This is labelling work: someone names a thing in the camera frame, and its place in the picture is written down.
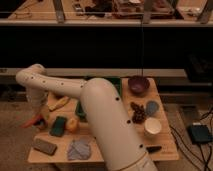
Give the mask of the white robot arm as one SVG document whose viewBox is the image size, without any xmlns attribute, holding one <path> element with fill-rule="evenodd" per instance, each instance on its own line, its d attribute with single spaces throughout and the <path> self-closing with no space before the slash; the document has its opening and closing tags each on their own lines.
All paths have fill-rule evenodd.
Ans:
<svg viewBox="0 0 213 171">
<path fill-rule="evenodd" d="M 109 171 L 158 171 L 108 80 L 49 77 L 42 65 L 34 64 L 20 70 L 16 81 L 26 88 L 28 101 L 36 106 L 41 106 L 45 91 L 78 99 Z"/>
</svg>

